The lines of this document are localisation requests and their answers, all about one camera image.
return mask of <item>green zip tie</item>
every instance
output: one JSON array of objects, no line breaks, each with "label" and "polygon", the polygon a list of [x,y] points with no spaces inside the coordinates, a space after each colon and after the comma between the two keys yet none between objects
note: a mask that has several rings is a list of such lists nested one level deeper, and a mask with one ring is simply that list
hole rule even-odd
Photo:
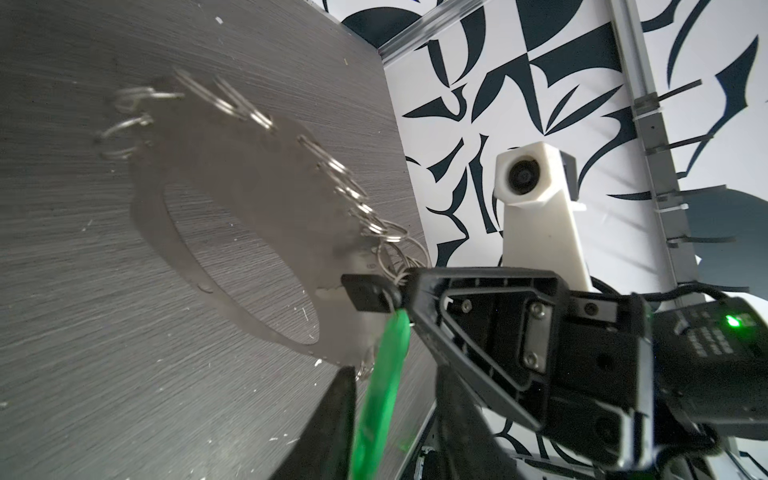
[{"label": "green zip tie", "polygon": [[384,329],[366,401],[362,405],[360,421],[355,430],[350,460],[351,480],[370,480],[376,476],[386,446],[400,372],[408,353],[410,338],[411,321],[408,313],[402,309],[396,310]]}]

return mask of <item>metal screw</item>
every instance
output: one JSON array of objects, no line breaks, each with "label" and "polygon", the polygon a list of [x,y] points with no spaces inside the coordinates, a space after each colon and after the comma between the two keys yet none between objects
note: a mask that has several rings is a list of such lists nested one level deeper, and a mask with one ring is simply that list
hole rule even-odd
[{"label": "metal screw", "polygon": [[540,302],[533,302],[528,310],[531,312],[531,316],[537,319],[542,319],[547,314],[544,310],[544,304]]},{"label": "metal screw", "polygon": [[599,311],[600,309],[598,309],[598,306],[595,303],[590,302],[584,305],[584,313],[589,316],[595,316]]},{"label": "metal screw", "polygon": [[523,363],[528,368],[536,368],[538,366],[538,355],[533,352],[526,352],[525,355],[523,355]]}]

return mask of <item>gray wood grain surface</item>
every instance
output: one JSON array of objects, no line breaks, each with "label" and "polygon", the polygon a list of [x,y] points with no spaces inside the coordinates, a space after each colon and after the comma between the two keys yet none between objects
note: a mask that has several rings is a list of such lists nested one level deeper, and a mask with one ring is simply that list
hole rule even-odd
[{"label": "gray wood grain surface", "polygon": [[[92,138],[111,92],[171,65],[304,122],[422,237],[379,56],[302,0],[1,1],[0,478],[267,478],[334,375],[206,307],[131,225],[127,166]],[[167,198],[241,303],[313,334],[267,245],[184,185]],[[380,478],[433,389],[414,339]]]}]

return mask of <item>green object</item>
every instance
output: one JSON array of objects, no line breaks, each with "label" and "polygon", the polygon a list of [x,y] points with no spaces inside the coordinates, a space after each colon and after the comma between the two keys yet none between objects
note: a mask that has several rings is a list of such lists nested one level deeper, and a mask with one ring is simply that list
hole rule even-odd
[{"label": "green object", "polygon": [[410,338],[411,321],[408,313],[396,310],[387,321],[382,335],[366,401],[362,405],[355,430],[349,474],[352,480],[369,480],[376,476],[386,445],[392,411],[395,409],[400,372],[408,353]]}]

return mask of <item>camera lens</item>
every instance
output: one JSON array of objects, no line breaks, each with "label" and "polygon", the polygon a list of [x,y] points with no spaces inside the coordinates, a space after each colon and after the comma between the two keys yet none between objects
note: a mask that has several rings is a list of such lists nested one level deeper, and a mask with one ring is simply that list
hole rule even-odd
[{"label": "camera lens", "polygon": [[525,195],[538,184],[541,168],[531,157],[519,160],[509,171],[509,187],[517,195]]}]

